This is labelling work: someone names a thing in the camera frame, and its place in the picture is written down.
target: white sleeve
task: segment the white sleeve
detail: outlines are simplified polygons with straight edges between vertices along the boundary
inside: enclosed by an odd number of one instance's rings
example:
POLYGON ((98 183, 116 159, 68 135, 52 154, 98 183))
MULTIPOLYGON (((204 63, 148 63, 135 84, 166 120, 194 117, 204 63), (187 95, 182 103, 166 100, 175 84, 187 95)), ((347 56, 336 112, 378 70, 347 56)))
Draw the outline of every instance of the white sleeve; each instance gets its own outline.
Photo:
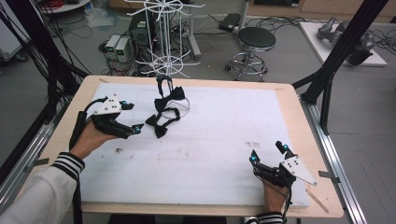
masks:
POLYGON ((60 223, 83 169, 82 160, 61 152, 51 167, 32 175, 25 192, 0 216, 0 223, 60 223))

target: striped sleeve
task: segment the striped sleeve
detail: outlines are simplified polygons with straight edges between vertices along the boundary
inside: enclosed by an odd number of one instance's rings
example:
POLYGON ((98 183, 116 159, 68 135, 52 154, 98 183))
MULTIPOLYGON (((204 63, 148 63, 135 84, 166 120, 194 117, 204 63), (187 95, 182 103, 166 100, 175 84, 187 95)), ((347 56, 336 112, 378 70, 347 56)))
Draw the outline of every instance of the striped sleeve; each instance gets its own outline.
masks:
POLYGON ((282 224, 283 217, 280 212, 262 213, 257 215, 259 224, 282 224))
POLYGON ((52 166, 64 171, 70 177, 77 180, 85 167, 85 163, 82 159, 69 152, 61 152, 52 166))

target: wooden table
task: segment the wooden table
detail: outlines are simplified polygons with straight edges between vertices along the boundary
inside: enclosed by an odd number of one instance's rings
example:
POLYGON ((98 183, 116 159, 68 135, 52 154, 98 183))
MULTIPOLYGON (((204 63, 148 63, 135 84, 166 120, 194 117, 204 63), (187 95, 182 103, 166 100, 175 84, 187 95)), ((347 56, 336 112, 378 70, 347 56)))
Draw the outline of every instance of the wooden table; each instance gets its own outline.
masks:
MULTIPOLYGON (((155 78, 147 77, 86 77, 40 156, 40 159, 49 158, 48 165, 52 164, 58 154, 67 148, 71 133, 74 129, 78 111, 85 108, 85 106, 92 100, 97 87, 101 83, 157 84, 155 78)), ((318 176, 318 171, 327 171, 327 168, 321 158, 317 143, 304 115, 300 101, 297 98, 297 94, 291 85, 175 78, 174 83, 183 87, 251 88, 275 91, 283 119, 289 132, 290 141, 293 145, 293 150, 299 154, 300 158, 304 159, 305 166, 317 180, 319 186, 313 187, 306 184, 306 193, 311 205, 306 208, 291 208, 288 212, 288 216, 341 217, 344 214, 332 181, 329 178, 318 176)), ((44 166, 45 165, 36 167, 33 172, 38 168, 43 168, 44 166)), ((84 212, 93 213, 239 217, 255 216, 262 211, 262 207, 260 206, 143 203, 83 203, 82 209, 84 212)))

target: gray stool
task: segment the gray stool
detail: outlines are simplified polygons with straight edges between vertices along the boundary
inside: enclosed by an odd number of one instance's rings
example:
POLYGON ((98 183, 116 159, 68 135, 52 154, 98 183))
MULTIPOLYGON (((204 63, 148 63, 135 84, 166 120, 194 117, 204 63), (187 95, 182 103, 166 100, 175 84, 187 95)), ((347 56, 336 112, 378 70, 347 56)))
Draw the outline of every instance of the gray stool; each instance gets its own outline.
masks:
POLYGON ((239 75, 235 81, 239 81, 242 75, 259 75, 260 82, 264 82, 262 75, 268 72, 265 62, 256 52, 264 52, 273 49, 276 38, 269 31, 259 27, 246 27, 238 32, 238 41, 246 52, 238 53, 225 65, 225 70, 235 68, 239 75))

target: black bow tie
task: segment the black bow tie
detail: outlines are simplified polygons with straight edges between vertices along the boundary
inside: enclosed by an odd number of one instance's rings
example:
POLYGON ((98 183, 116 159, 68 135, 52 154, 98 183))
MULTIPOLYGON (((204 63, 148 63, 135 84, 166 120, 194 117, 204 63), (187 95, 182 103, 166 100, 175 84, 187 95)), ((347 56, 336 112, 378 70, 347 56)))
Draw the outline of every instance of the black bow tie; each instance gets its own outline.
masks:
POLYGON ((158 112, 163 111, 166 108, 166 105, 171 100, 184 100, 186 96, 184 95, 184 91, 182 87, 176 87, 171 93, 162 99, 155 99, 154 104, 155 108, 158 112))
POLYGON ((169 119, 163 125, 158 125, 158 123, 157 123, 158 120, 161 118, 162 112, 158 113, 157 116, 152 115, 151 117, 149 117, 146 120, 146 123, 148 125, 151 125, 151 126, 154 127, 155 135, 157 135, 158 138, 161 138, 161 137, 163 137, 166 134, 166 132, 168 131, 166 126, 168 126, 173 121, 180 120, 180 112, 178 111, 177 108, 168 107, 168 108, 165 108, 163 111, 170 111, 170 110, 175 111, 176 118, 175 119, 169 119))
POLYGON ((167 76, 160 76, 160 77, 157 77, 157 82, 158 82, 158 90, 162 97, 162 99, 154 100, 155 108, 157 109, 158 112, 162 112, 166 108, 166 105, 168 104, 168 102, 171 100, 186 99, 186 96, 184 95, 184 91, 183 91, 182 87, 173 88, 172 78, 167 77, 167 76), (170 93, 167 97, 163 97, 163 80, 164 79, 167 80, 169 91, 170 91, 170 93))

